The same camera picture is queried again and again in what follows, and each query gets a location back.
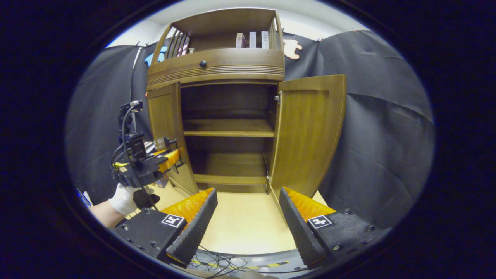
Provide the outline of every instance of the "white book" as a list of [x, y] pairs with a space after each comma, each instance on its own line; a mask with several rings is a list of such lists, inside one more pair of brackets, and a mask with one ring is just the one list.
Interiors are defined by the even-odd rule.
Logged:
[[237, 49], [244, 48], [246, 44], [247, 44], [247, 40], [245, 39], [243, 33], [238, 33], [236, 35], [236, 48]]
[[262, 31], [262, 48], [269, 49], [269, 32]]
[[249, 33], [249, 48], [256, 49], [256, 32]]

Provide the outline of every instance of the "floor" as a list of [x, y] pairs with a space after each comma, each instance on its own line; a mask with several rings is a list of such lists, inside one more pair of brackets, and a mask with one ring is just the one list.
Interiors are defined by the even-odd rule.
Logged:
[[[150, 186], [162, 210], [187, 197], [179, 187]], [[314, 200], [326, 204], [319, 192]], [[293, 237], [270, 195], [217, 191], [218, 205], [202, 239], [204, 248], [225, 254], [256, 255], [295, 249]]]

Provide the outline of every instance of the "hand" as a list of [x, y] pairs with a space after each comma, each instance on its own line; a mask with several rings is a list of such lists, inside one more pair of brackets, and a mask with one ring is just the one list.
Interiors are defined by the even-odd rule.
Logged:
[[[150, 191], [148, 186], [144, 187], [147, 193]], [[124, 186], [121, 183], [117, 184], [116, 193], [109, 199], [110, 204], [122, 215], [127, 216], [138, 209], [138, 206], [133, 200], [134, 192], [141, 190], [141, 188], [133, 188]]]

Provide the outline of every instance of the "cabinet door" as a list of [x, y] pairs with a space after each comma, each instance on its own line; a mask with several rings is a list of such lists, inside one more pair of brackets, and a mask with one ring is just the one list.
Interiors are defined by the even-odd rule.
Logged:
[[313, 197], [341, 135], [346, 76], [283, 81], [279, 92], [270, 185], [277, 199], [283, 186]]
[[198, 193], [198, 186], [193, 178], [183, 134], [180, 89], [179, 82], [176, 82], [148, 92], [148, 113], [157, 151], [165, 150], [164, 138], [176, 139], [178, 143], [183, 165], [178, 168], [179, 174], [174, 170], [167, 173], [169, 180], [190, 194], [195, 194]]

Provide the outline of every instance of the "white wall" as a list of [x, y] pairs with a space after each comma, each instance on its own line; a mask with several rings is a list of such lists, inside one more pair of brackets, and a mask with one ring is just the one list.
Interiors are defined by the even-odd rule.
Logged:
[[284, 32], [313, 40], [352, 31], [352, 28], [368, 29], [348, 15], [315, 0], [184, 0], [146, 18], [109, 46], [135, 45], [137, 41], [141, 41], [143, 45], [152, 44], [160, 39], [169, 23], [173, 21], [207, 11], [234, 7], [276, 9]]
[[107, 47], [120, 46], [120, 45], [135, 45], [137, 42], [144, 46], [146, 43], [155, 43], [155, 34], [162, 26], [151, 20], [142, 20], [130, 29], [126, 30], [123, 34], [117, 37]]

